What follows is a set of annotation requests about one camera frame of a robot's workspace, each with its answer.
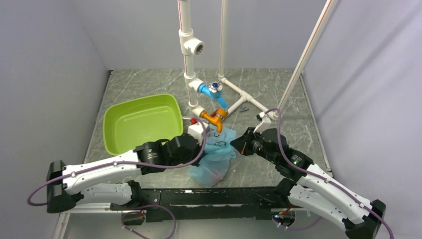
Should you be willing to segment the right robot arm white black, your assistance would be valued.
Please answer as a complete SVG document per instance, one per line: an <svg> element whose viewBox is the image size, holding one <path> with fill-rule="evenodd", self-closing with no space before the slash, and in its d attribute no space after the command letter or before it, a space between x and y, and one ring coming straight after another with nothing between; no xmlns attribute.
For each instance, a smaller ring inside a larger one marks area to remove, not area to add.
<svg viewBox="0 0 422 239"><path fill-rule="evenodd" d="M274 191L277 205L307 209L338 226L349 239L376 237L386 205L345 188L310 157L289 147L275 128L258 133L249 127L230 144L244 156L256 154L274 164L283 176Z"/></svg>

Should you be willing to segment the blue printed plastic bag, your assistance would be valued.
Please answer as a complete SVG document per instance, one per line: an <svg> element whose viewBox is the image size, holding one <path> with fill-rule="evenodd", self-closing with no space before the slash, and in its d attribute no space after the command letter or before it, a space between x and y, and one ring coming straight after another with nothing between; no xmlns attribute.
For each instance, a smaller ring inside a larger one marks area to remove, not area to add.
<svg viewBox="0 0 422 239"><path fill-rule="evenodd" d="M236 139L236 131L224 127L222 132L216 131L214 125L207 132L207 141L199 166L190 166L189 176L203 187L213 187L219 183L230 165L230 160L236 158L231 141Z"/></svg>

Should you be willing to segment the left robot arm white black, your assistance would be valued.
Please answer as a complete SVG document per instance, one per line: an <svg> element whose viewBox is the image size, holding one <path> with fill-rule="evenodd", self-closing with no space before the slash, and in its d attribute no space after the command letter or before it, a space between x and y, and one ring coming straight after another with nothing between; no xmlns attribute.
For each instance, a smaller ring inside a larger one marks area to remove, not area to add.
<svg viewBox="0 0 422 239"><path fill-rule="evenodd" d="M204 134L184 133L171 140L146 142L123 154L79 165L57 160L47 172L47 209L50 214L68 211L78 204L110 202L137 209L142 205L140 185L121 186L107 181L132 175L160 173L167 169L197 166L204 151Z"/></svg>

